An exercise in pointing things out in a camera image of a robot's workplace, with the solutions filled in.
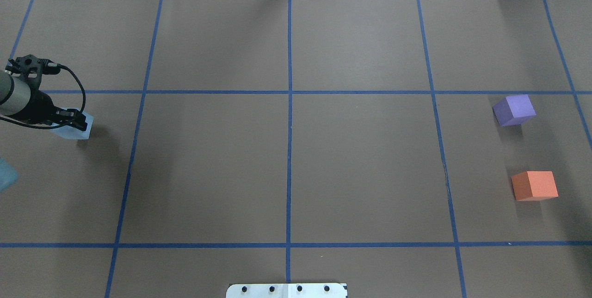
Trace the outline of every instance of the white metal plate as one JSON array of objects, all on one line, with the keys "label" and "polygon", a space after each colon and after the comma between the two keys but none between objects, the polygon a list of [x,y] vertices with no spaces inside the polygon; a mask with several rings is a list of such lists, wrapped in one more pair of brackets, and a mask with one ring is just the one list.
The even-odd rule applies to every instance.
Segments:
[{"label": "white metal plate", "polygon": [[226,298],[347,298],[347,285],[340,283],[294,283],[231,285]]}]

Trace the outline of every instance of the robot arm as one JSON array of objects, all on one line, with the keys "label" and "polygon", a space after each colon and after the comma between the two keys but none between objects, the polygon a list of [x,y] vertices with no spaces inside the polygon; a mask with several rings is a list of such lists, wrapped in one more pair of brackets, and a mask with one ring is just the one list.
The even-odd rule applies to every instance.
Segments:
[{"label": "robot arm", "polygon": [[[17,57],[9,62],[12,65],[6,66],[6,73],[0,73],[0,115],[10,119],[0,117],[1,120],[34,129],[56,129],[69,125],[81,131],[86,130],[86,117],[82,114],[86,93],[70,68],[33,55]],[[50,96],[39,91],[42,75],[57,75],[61,70],[68,71],[80,86],[80,110],[56,107]],[[40,127],[36,124],[55,125]]]}]

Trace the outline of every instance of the wire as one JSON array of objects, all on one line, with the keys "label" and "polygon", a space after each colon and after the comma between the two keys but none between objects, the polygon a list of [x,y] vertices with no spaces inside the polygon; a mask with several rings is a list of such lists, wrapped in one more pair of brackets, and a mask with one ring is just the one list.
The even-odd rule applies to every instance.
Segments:
[{"label": "wire", "polygon": [[[70,73],[70,75],[72,75],[72,77],[74,78],[74,81],[76,81],[76,83],[78,84],[78,86],[80,87],[80,91],[82,92],[82,105],[80,106],[80,113],[82,113],[84,111],[84,108],[86,106],[86,91],[84,91],[84,87],[82,86],[82,83],[80,82],[80,79],[78,79],[78,77],[76,77],[76,74],[74,74],[74,72],[72,70],[70,70],[70,68],[66,67],[66,66],[62,66],[61,64],[57,65],[58,68],[66,70],[67,72]],[[25,127],[25,128],[30,128],[30,129],[43,129],[43,130],[48,130],[48,129],[58,129],[61,128],[65,125],[68,125],[70,123],[70,121],[66,121],[65,123],[61,123],[58,125],[52,125],[50,127],[41,127],[39,125],[31,125],[31,124],[26,124],[26,123],[22,123],[13,119],[7,119],[5,117],[0,117],[0,121],[6,121],[8,123],[12,123],[12,124],[16,124],[19,125],[21,127]]]}]

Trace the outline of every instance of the purple cube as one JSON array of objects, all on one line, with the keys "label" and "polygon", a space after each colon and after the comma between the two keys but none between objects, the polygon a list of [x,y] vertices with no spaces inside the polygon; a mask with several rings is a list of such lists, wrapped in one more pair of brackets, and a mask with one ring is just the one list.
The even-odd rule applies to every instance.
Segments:
[{"label": "purple cube", "polygon": [[507,96],[493,106],[493,111],[501,127],[522,124],[537,115],[528,95]]}]

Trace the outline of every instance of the black cable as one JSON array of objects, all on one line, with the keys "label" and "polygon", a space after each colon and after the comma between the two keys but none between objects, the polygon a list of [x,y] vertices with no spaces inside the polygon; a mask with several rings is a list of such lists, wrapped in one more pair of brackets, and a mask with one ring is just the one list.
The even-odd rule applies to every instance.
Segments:
[{"label": "black cable", "polygon": [[[84,87],[82,86],[82,83],[80,82],[80,80],[78,79],[78,77],[76,77],[76,74],[74,74],[74,72],[72,70],[70,70],[70,68],[66,67],[66,66],[62,66],[61,64],[57,65],[58,68],[66,70],[67,72],[70,73],[70,75],[72,75],[72,77],[74,78],[74,81],[76,81],[76,83],[78,84],[78,86],[80,87],[80,91],[82,92],[82,105],[80,106],[80,113],[82,113],[84,111],[84,108],[86,107],[86,91],[84,91]],[[12,124],[16,124],[19,125],[21,127],[25,127],[25,128],[30,128],[30,129],[43,129],[43,130],[48,130],[48,129],[58,129],[61,128],[65,125],[67,125],[68,123],[70,123],[70,121],[66,121],[65,123],[61,123],[58,125],[52,125],[50,127],[41,127],[38,125],[31,125],[31,124],[26,124],[26,123],[22,123],[19,121],[15,121],[13,119],[7,119],[5,117],[0,117],[1,121],[6,121],[8,123],[12,123]]]}]

